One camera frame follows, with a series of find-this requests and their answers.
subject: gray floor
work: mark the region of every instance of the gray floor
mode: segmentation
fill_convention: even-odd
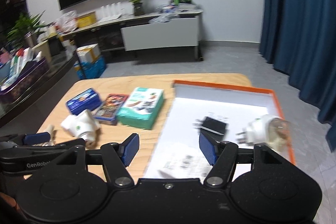
[[[319,110],[298,98],[299,91],[288,85],[288,76],[273,70],[253,47],[204,47],[203,62],[194,62],[187,48],[144,50],[135,59],[130,53],[112,58],[102,77],[169,73],[236,72],[246,75],[253,86],[273,89],[292,123],[292,142],[297,166],[313,177],[323,191],[315,221],[336,224],[336,154],[331,153],[325,134],[327,124],[316,117]]]

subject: yellow box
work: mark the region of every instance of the yellow box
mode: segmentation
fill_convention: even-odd
[[[97,22],[96,12],[91,12],[77,17],[77,26],[83,28]]]

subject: screw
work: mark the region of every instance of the screw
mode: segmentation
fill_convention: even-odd
[[[116,185],[118,186],[126,186],[130,184],[132,180],[128,177],[120,177],[115,180]]]
[[[173,188],[174,187],[174,185],[172,184],[172,183],[167,183],[167,184],[165,184],[165,188],[166,189],[171,189],[171,188]]]
[[[223,183],[223,179],[220,177],[209,177],[207,183],[211,186],[218,186]]]
[[[266,143],[257,143],[256,146],[262,147],[264,145],[267,145]]]

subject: baseboard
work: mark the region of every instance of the baseboard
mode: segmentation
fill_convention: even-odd
[[[260,46],[260,43],[257,42],[241,42],[241,41],[202,40],[199,43],[202,46],[225,46],[225,47],[248,47],[248,48],[259,48]]]

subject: flower pot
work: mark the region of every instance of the flower pot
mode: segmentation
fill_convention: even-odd
[[[28,32],[25,35],[25,43],[27,44],[28,47],[35,47],[38,43],[37,43],[37,37],[36,34],[33,32]]]
[[[133,3],[133,7],[134,7],[134,16],[142,16],[145,14],[145,12],[143,11],[143,7],[142,7],[142,3]]]

